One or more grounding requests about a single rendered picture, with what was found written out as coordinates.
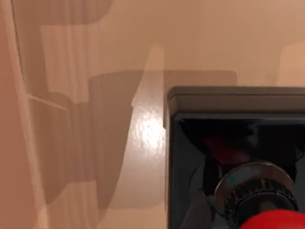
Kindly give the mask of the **red bottle with silver top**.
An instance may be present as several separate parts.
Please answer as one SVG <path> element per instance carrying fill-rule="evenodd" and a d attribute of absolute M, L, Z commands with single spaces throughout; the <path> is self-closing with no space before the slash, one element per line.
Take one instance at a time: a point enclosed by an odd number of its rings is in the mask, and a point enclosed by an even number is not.
<path fill-rule="evenodd" d="M 216 209 L 229 229 L 269 210 L 298 211 L 294 181 L 279 166 L 265 161 L 242 164 L 226 173 L 214 191 Z"/>

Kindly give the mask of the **grey bin with dark inside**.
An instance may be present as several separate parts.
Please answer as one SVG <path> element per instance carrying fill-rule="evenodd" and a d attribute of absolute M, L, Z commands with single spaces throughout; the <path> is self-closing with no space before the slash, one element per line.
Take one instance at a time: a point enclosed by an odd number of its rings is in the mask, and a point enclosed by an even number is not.
<path fill-rule="evenodd" d="M 305 221 L 305 88 L 177 86 L 167 94 L 166 134 L 167 229 L 229 229 L 215 188 L 230 170 L 257 161 L 289 174 L 299 210 L 246 222 Z"/>

